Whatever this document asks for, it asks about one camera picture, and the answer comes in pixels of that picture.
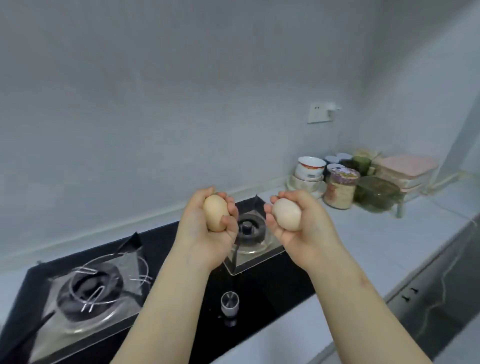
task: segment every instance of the person's right arm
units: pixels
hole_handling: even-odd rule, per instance
[[[269,204],[267,226],[310,276],[342,363],[431,364],[345,249],[322,205],[304,191],[270,200],[282,197],[301,207],[301,231],[282,229]]]

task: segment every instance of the stove knob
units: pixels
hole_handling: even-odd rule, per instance
[[[222,299],[222,312],[226,317],[235,317],[239,311],[239,296],[235,292],[224,293]]]
[[[253,231],[253,224],[250,221],[246,221],[241,226],[241,232],[244,235],[251,235]]]

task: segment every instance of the forearm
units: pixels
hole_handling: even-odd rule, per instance
[[[309,272],[343,364],[431,363],[343,245]]]
[[[208,276],[171,252],[112,363],[188,363]]]

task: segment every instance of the white egg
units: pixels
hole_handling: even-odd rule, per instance
[[[286,198],[278,199],[272,208],[277,223],[288,231],[300,230],[301,209],[295,202]]]
[[[221,232],[227,227],[220,222],[222,216],[229,216],[227,202],[220,196],[213,194],[205,199],[204,203],[207,228],[211,231]]]

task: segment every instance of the power cord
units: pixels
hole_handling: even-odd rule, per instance
[[[436,201],[433,201],[432,199],[430,199],[427,195],[423,195],[429,202],[431,202],[432,204],[438,206],[440,209],[444,210],[444,211],[448,211],[454,215],[457,215],[461,218],[464,218],[466,220],[468,220],[469,222],[471,222],[475,228],[473,229],[473,231],[470,233],[470,235],[468,236],[467,238],[467,241],[463,244],[463,246],[460,248],[460,250],[458,251],[458,254],[455,256],[454,260],[452,261],[452,263],[450,263],[450,265],[448,266],[448,268],[445,270],[445,272],[442,273],[442,278],[440,279],[440,282],[442,284],[442,299],[434,304],[432,304],[431,306],[427,307],[427,309],[425,310],[425,317],[423,319],[423,323],[420,327],[420,330],[418,331],[418,333],[415,335],[415,339],[418,339],[420,336],[422,336],[424,333],[425,333],[425,330],[427,329],[427,326],[428,326],[428,319],[430,317],[430,312],[434,309],[434,308],[438,308],[438,307],[441,307],[445,304],[446,302],[446,299],[447,299],[447,286],[446,286],[446,283],[445,283],[445,279],[446,277],[448,276],[448,274],[453,270],[453,268],[455,268],[456,264],[458,263],[458,261],[463,257],[463,254],[466,250],[466,248],[468,247],[471,239],[473,238],[473,236],[475,235],[475,233],[477,232],[479,226],[478,224],[476,223],[475,220],[473,220],[472,218],[469,218],[463,214],[460,214],[459,212],[457,211],[454,211],[454,210],[450,210],[449,208],[446,208],[446,207],[443,207],[442,205],[440,205],[439,203],[437,203]]]

